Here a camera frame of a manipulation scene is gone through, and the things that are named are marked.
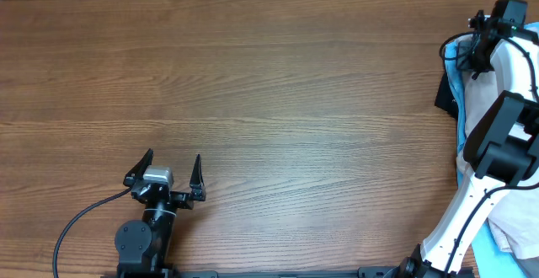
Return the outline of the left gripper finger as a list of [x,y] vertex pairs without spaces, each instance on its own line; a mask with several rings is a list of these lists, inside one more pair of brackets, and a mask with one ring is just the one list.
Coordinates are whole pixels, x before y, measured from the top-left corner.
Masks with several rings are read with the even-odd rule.
[[123,180],[124,186],[133,186],[137,181],[143,179],[143,174],[146,172],[147,168],[152,164],[153,159],[153,150],[149,148],[141,160],[130,169]]
[[198,154],[195,159],[194,168],[190,177],[189,187],[191,188],[192,200],[205,200],[205,183],[201,171],[201,156]]

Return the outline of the beige shorts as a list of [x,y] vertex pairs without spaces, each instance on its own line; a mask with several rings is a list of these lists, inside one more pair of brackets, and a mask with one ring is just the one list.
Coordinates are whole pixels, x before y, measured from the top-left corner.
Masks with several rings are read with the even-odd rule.
[[[507,90],[530,101],[538,100],[538,46],[529,40],[500,40],[490,55],[490,72],[472,79],[455,62],[446,63],[461,111],[459,127],[468,138],[499,95]],[[538,256],[538,191],[510,191],[488,215],[498,248],[519,259]]]

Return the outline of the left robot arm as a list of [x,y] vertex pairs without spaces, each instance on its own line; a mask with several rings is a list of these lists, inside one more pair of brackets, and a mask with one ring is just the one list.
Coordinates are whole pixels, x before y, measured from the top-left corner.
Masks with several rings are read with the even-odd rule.
[[178,277],[167,262],[177,211],[191,210],[206,199],[201,156],[195,158],[189,192],[173,190],[172,169],[156,166],[152,159],[153,150],[148,150],[124,177],[123,185],[144,210],[140,220],[125,222],[115,234],[118,277]]

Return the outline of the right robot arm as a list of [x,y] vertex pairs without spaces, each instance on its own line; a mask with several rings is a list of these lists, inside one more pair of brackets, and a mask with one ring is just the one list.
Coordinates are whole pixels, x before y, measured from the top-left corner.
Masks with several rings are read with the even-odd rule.
[[538,30],[524,0],[478,11],[469,31],[439,49],[445,78],[437,99],[456,102],[461,181],[433,232],[402,263],[376,277],[471,277],[464,254],[507,196],[538,192]]

